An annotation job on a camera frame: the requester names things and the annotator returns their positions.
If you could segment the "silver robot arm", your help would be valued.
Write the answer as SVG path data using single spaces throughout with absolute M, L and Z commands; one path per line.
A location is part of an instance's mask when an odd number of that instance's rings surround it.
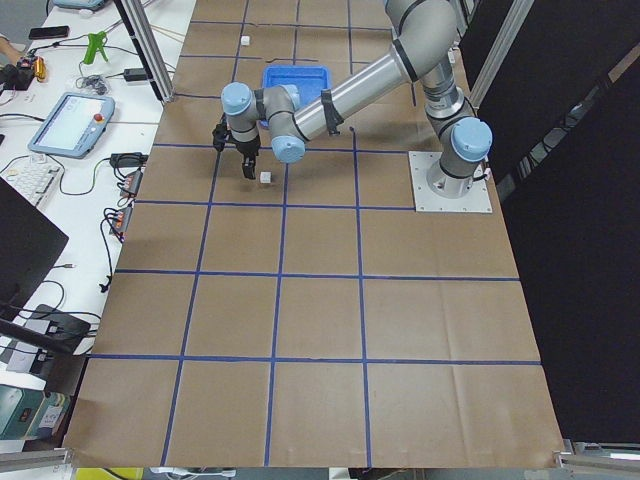
M 493 135 L 455 81 L 448 57 L 456 37 L 454 8 L 442 0 L 388 1 L 385 12 L 395 30 L 388 51 L 307 105 L 291 84 L 257 90 L 241 82 L 226 85 L 223 115 L 212 132 L 215 150 L 234 145 L 243 156 L 244 176 L 252 179 L 261 146 L 259 122 L 268 125 L 274 156 L 295 163 L 314 138 L 337 134 L 346 119 L 400 85 L 420 83 L 426 116 L 443 147 L 427 183 L 442 197 L 465 196 L 479 179 L 475 171 L 485 161 Z

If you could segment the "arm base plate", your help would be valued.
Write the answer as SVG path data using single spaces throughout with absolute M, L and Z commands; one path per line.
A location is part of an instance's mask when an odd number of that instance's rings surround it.
M 441 168 L 441 152 L 409 151 L 415 210 L 429 213 L 493 212 L 485 179 L 475 181 L 484 171 L 480 165 L 466 179 L 448 176 Z

